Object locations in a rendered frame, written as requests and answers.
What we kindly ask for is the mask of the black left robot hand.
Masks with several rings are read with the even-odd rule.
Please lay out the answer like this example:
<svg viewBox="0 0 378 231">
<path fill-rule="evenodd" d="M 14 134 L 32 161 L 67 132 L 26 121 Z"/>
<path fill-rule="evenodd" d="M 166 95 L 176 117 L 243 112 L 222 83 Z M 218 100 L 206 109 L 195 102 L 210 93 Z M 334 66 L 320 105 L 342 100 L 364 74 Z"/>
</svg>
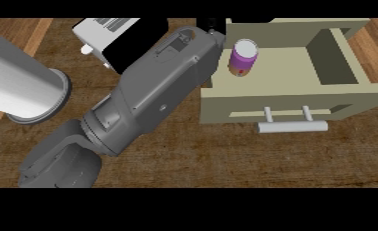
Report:
<svg viewBox="0 0 378 231">
<path fill-rule="evenodd" d="M 197 19 L 197 27 L 212 35 L 226 36 L 226 19 L 225 18 L 206 18 Z"/>
</svg>

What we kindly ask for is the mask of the beige wooden cabinet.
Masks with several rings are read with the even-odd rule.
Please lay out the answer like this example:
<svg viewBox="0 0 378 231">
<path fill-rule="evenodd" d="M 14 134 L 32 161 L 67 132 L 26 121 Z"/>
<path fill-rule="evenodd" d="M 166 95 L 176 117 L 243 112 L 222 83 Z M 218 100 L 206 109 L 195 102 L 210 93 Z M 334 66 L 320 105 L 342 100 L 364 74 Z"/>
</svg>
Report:
<svg viewBox="0 0 378 231">
<path fill-rule="evenodd" d="M 367 18 L 278 18 L 269 23 L 226 22 L 226 45 L 207 97 L 378 94 L 348 40 Z M 238 40 L 257 43 L 259 56 L 244 77 L 229 69 Z"/>
</svg>

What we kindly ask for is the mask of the grey metal cylinder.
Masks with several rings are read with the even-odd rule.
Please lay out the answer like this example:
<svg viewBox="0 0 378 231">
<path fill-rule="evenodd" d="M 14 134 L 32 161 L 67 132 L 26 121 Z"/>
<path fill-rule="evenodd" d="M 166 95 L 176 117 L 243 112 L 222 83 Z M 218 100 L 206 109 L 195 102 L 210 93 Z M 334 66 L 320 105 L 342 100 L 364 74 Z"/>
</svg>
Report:
<svg viewBox="0 0 378 231">
<path fill-rule="evenodd" d="M 70 76 L 0 37 L 0 112 L 23 125 L 49 120 L 71 96 Z"/>
</svg>

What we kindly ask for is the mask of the purple can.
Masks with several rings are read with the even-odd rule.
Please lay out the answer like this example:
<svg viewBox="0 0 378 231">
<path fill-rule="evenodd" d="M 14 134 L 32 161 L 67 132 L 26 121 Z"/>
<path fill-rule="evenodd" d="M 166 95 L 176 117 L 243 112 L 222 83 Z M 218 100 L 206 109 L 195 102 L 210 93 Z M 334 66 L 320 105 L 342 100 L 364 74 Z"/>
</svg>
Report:
<svg viewBox="0 0 378 231">
<path fill-rule="evenodd" d="M 229 71 L 237 77 L 250 73 L 259 56 L 259 46 L 252 39 L 240 39 L 229 58 Z"/>
</svg>

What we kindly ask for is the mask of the beige drawer front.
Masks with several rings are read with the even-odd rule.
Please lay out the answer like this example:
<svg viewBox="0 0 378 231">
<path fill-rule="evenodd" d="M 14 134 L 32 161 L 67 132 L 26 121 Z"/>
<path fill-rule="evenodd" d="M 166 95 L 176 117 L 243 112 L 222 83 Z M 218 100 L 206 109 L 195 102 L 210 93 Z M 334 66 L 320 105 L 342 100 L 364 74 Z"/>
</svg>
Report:
<svg viewBox="0 0 378 231">
<path fill-rule="evenodd" d="M 274 121 L 305 121 L 303 107 L 315 120 L 343 120 L 378 107 L 378 92 L 274 96 L 207 96 L 201 90 L 200 123 L 266 122 L 265 108 Z"/>
</svg>

